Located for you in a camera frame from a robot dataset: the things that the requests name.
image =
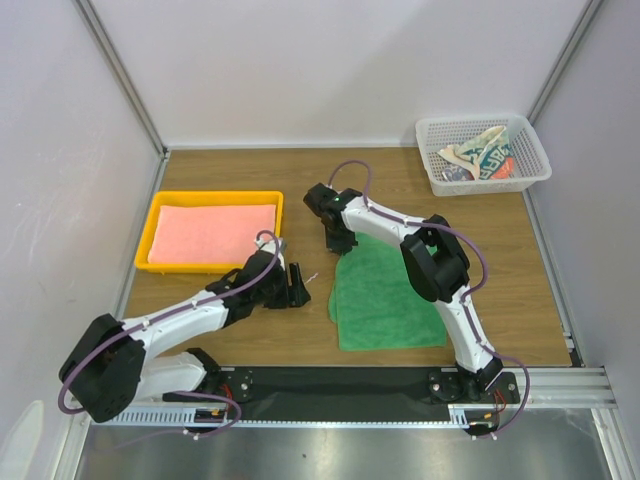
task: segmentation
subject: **metal floor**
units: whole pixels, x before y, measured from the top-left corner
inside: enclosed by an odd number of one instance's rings
[[[77,479],[609,479],[590,410],[529,410],[497,441],[458,430],[234,428],[194,442],[92,426]]]

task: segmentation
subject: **plastic basket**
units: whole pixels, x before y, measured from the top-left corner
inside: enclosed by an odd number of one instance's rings
[[[282,192],[257,191],[257,192],[222,192],[222,191],[162,191],[156,193],[151,202],[151,208],[147,221],[142,231],[138,251],[136,252],[135,266],[140,270],[154,273],[227,273],[234,268],[242,268],[243,265],[232,263],[195,264],[195,263],[149,263],[149,251],[158,226],[158,217],[162,205],[174,207],[209,207],[213,205],[275,205],[276,224],[274,233],[280,235],[282,224],[282,208],[284,195]]]
[[[513,152],[514,170],[509,178],[448,182],[442,171],[450,165],[438,150],[462,144],[497,125],[506,125]],[[478,193],[521,192],[551,176],[549,158],[529,121],[521,115],[484,115],[425,118],[416,123],[418,147],[433,194],[439,197]]]

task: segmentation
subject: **green towel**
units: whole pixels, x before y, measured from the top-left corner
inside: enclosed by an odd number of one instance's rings
[[[341,257],[329,298],[340,350],[441,347],[446,330],[433,304],[409,284],[402,254],[368,235]]]

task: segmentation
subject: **wire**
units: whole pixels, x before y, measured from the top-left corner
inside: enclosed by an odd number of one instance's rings
[[[504,395],[502,395],[500,390],[493,392],[493,396],[496,400],[496,414],[499,415],[507,409],[507,400],[504,398]],[[500,409],[498,409],[498,400],[502,402],[502,407]]]
[[[199,307],[201,305],[206,305],[206,304],[211,303],[211,302],[213,302],[215,300],[223,300],[223,299],[225,299],[227,297],[230,297],[231,295],[236,295],[236,294],[238,294],[240,292],[243,292],[243,291],[247,290],[248,288],[251,288],[256,283],[261,281],[271,271],[271,269],[276,265],[276,263],[279,261],[278,256],[280,254],[280,249],[281,249],[280,240],[275,235],[275,233],[270,232],[269,230],[261,230],[256,235],[256,240],[259,240],[262,237],[262,235],[269,235],[271,237],[271,239],[275,242],[275,252],[273,254],[273,258],[271,259],[271,261],[269,262],[267,267],[262,272],[260,272],[255,278],[251,279],[250,281],[248,281],[244,285],[241,285],[241,286],[239,286],[237,288],[228,290],[228,291],[223,292],[223,293],[221,293],[219,295],[212,295],[210,297],[203,298],[202,300],[199,300],[198,302],[196,302],[195,305],[188,304],[188,305],[182,305],[180,307],[176,307],[174,309],[171,309],[168,312],[162,313],[162,314],[152,318],[151,320],[149,320],[147,326],[145,326],[145,324],[143,324],[143,323],[140,323],[140,324],[138,324],[138,325],[136,325],[134,327],[128,328],[127,330],[123,330],[122,332],[118,333],[117,335],[114,335],[113,337],[109,338],[105,342],[103,342],[100,345],[98,345],[85,358],[82,359],[82,361],[71,371],[71,373],[67,376],[67,378],[62,383],[62,388],[60,389],[60,392],[58,393],[58,408],[60,409],[60,411],[62,411],[63,413],[66,413],[67,415],[75,415],[75,414],[78,414],[78,413],[81,413],[81,412],[85,411],[84,408],[69,408],[65,404],[65,401],[64,401],[65,395],[69,391],[69,388],[70,388],[71,384],[77,378],[77,376],[80,374],[80,372],[84,368],[86,368],[86,366],[89,365],[89,363],[91,363],[98,355],[100,355],[102,352],[104,352],[107,348],[109,348],[114,343],[118,342],[119,340],[122,340],[123,338],[131,335],[134,332],[142,330],[143,328],[148,328],[151,325],[155,325],[158,322],[161,322],[163,320],[171,318],[174,315],[182,313],[182,312],[184,312],[186,310],[190,310],[190,309],[192,309],[194,307]],[[218,396],[218,395],[206,394],[206,393],[194,393],[194,392],[179,392],[179,393],[181,395],[185,395],[185,396],[188,396],[188,397],[210,398],[210,399],[214,399],[214,400],[217,400],[217,401],[226,402],[227,404],[229,404],[230,406],[232,406],[233,408],[235,408],[237,410],[236,416],[234,417],[232,422],[230,422],[227,425],[224,425],[222,427],[217,428],[216,430],[211,432],[211,434],[214,433],[214,432],[218,432],[219,430],[225,431],[228,428],[231,428],[232,425],[237,423],[242,418],[242,409],[240,408],[240,405],[238,405],[234,400],[232,400],[230,398],[221,397],[221,396]],[[202,435],[200,435],[200,437],[205,437],[205,436],[208,437],[208,436],[211,436],[211,434],[202,434]]]
[[[223,383],[222,389],[224,390],[224,393],[227,396],[227,398],[231,398],[233,400],[233,394],[231,393],[231,389],[229,388],[229,385],[227,385],[226,383]]]
[[[405,224],[405,220],[403,218],[396,217],[395,215],[392,215],[392,214],[387,213],[387,212],[383,212],[383,211],[377,209],[374,205],[369,205],[369,190],[371,188],[371,183],[373,181],[373,170],[371,168],[371,165],[369,165],[367,162],[365,162],[363,160],[347,160],[345,162],[342,162],[340,165],[338,165],[333,170],[333,172],[331,172],[331,175],[329,176],[329,186],[331,186],[331,184],[333,183],[333,179],[335,178],[337,173],[342,169],[342,167],[344,167],[345,165],[350,165],[350,164],[362,165],[363,167],[365,167],[367,169],[367,182],[365,183],[365,186],[364,186],[364,188],[362,190],[362,200],[364,201],[365,206],[371,212],[373,212],[376,215],[379,215],[379,216],[381,216],[383,218],[386,218],[387,220],[391,220],[393,222]],[[466,243],[469,246],[469,248],[471,248],[471,250],[473,250],[473,252],[478,257],[478,260],[480,261],[480,264],[482,265],[482,278],[480,279],[478,284],[473,286],[473,287],[471,287],[471,288],[469,288],[469,290],[464,292],[462,294],[462,296],[460,297],[460,300],[462,301],[462,305],[463,305],[463,308],[464,308],[465,316],[467,317],[467,321],[469,322],[469,326],[471,327],[471,332],[473,333],[473,336],[474,336],[474,338],[476,340],[476,343],[478,345],[480,345],[480,347],[485,352],[487,352],[491,356],[499,358],[500,360],[503,360],[503,361],[506,361],[506,362],[515,363],[516,365],[518,365],[518,367],[520,367],[522,369],[522,371],[524,373],[524,378],[525,378],[524,394],[522,396],[522,400],[520,402],[520,406],[518,407],[518,410],[516,410],[516,412],[513,414],[513,417],[511,417],[509,419],[509,421],[507,421],[507,423],[505,423],[504,425],[499,427],[495,432],[493,432],[493,434],[501,432],[504,429],[506,429],[507,427],[509,427],[509,425],[513,424],[513,422],[522,414],[522,412],[526,408],[527,402],[529,401],[529,395],[531,393],[531,376],[529,375],[529,369],[527,368],[527,366],[524,363],[522,363],[520,360],[518,360],[515,357],[510,357],[508,355],[502,355],[501,353],[496,352],[495,350],[487,347],[486,345],[484,345],[482,343],[482,338],[480,337],[480,333],[478,332],[478,330],[477,330],[477,328],[476,328],[476,326],[475,326],[475,324],[473,322],[473,317],[471,316],[471,312],[469,311],[469,308],[466,305],[465,301],[469,297],[469,295],[471,295],[473,292],[476,292],[476,291],[480,290],[482,287],[484,287],[485,284],[487,283],[487,280],[489,279],[489,265],[487,263],[487,260],[484,257],[484,255],[482,254],[482,252],[480,251],[480,249],[478,248],[478,246],[475,243],[473,243],[469,237],[467,237],[466,235],[458,232],[457,230],[454,230],[451,227],[447,227],[446,225],[440,225],[438,223],[413,222],[413,221],[408,221],[408,222],[406,222],[406,224],[409,225],[409,226],[412,226],[412,227],[432,228],[434,230],[440,230],[442,232],[446,232],[446,233],[449,233],[449,234],[455,236],[456,238],[458,238],[458,239],[462,240],[464,243]],[[490,438],[491,434],[483,435],[482,437]]]

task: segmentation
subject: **pink cloth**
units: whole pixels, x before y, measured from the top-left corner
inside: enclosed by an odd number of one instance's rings
[[[160,207],[149,263],[244,264],[260,230],[273,231],[275,205]]]

